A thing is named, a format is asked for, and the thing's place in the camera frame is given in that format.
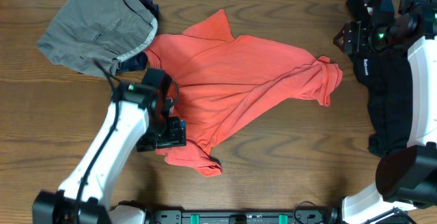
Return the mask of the red soccer t-shirt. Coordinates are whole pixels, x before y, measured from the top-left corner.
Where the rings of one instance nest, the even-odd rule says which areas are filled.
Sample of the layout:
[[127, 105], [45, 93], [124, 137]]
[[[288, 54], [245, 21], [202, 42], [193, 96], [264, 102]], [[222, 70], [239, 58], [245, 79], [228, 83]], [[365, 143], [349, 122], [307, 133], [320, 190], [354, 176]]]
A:
[[254, 36], [234, 37], [224, 10], [178, 35], [156, 36], [145, 53], [151, 67], [177, 83], [175, 114], [186, 122], [186, 145], [158, 154], [206, 177], [222, 172], [211, 159], [213, 147], [288, 98], [329, 106], [343, 77], [328, 57]]

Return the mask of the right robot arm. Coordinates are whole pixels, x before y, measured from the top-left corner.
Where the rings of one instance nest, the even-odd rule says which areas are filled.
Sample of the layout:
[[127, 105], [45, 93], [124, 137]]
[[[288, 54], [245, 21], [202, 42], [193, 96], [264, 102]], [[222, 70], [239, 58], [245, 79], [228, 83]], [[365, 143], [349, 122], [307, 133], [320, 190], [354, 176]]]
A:
[[345, 197], [327, 223], [411, 223], [436, 205], [436, 0], [347, 0], [352, 21], [334, 45], [369, 92], [379, 163], [373, 183]]

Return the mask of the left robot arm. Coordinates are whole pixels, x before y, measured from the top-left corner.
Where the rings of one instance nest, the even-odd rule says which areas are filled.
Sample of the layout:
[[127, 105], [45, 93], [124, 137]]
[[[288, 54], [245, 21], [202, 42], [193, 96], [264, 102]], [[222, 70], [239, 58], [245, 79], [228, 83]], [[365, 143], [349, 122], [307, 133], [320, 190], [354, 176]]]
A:
[[114, 208], [110, 202], [133, 150], [186, 145], [186, 124], [172, 116], [171, 85], [164, 70], [150, 68], [141, 83], [114, 87], [107, 116], [80, 163], [56, 193], [41, 191], [36, 197], [33, 223], [152, 223], [153, 215], [134, 201]]

